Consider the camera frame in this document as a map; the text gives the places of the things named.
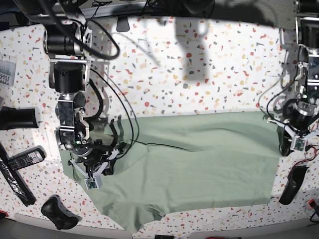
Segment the long black bar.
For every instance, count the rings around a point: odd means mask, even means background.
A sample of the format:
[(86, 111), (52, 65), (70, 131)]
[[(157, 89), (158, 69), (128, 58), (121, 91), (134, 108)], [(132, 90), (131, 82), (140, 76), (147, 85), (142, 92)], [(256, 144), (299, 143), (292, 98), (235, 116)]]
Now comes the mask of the long black bar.
[(28, 207), (34, 205), (36, 199), (31, 193), (29, 188), (22, 180), (20, 174), (14, 171), (9, 165), (9, 157), (5, 151), (3, 145), (0, 145), (0, 171), (4, 176), (5, 180), (9, 184), (13, 193), (22, 201), (22, 203)]

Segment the clear plastic parts bag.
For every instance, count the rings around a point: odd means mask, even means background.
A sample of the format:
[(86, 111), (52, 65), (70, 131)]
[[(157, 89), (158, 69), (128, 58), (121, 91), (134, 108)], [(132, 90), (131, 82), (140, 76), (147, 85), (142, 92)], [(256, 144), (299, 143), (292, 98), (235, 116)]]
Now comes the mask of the clear plastic parts bag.
[(12, 95), (16, 72), (16, 57), (0, 54), (0, 109)]

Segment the black game controller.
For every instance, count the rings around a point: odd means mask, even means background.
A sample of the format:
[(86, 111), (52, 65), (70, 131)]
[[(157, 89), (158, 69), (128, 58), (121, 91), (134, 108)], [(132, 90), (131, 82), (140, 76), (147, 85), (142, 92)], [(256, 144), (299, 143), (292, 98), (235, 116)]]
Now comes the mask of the black game controller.
[(68, 216), (59, 207), (60, 203), (56, 196), (51, 196), (41, 207), (41, 212), (55, 227), (60, 230), (70, 230), (74, 228), (79, 219), (75, 216)]

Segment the green T-shirt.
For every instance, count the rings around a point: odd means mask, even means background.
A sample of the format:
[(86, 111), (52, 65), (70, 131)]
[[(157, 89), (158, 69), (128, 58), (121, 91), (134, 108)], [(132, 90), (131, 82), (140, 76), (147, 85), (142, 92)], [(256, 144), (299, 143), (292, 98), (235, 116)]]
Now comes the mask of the green T-shirt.
[(164, 215), (266, 204), (280, 154), (277, 127), (261, 112), (138, 119), (140, 136), (87, 195), (136, 233)]

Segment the grey monitor stand base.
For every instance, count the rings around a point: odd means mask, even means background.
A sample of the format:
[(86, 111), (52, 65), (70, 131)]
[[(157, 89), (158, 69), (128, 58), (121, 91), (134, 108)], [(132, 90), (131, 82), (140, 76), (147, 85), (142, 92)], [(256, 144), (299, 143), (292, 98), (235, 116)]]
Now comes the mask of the grey monitor stand base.
[(128, 18), (126, 16), (119, 16), (117, 20), (116, 31), (117, 32), (128, 32), (130, 30), (130, 25)]

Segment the black TV remote control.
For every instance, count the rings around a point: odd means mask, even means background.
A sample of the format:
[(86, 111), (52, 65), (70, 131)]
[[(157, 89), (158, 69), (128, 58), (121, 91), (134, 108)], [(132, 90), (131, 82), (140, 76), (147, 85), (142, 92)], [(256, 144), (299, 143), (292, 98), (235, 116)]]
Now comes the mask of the black TV remote control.
[(46, 152), (41, 146), (31, 148), (9, 159), (9, 166), (13, 171), (35, 165), (46, 158)]

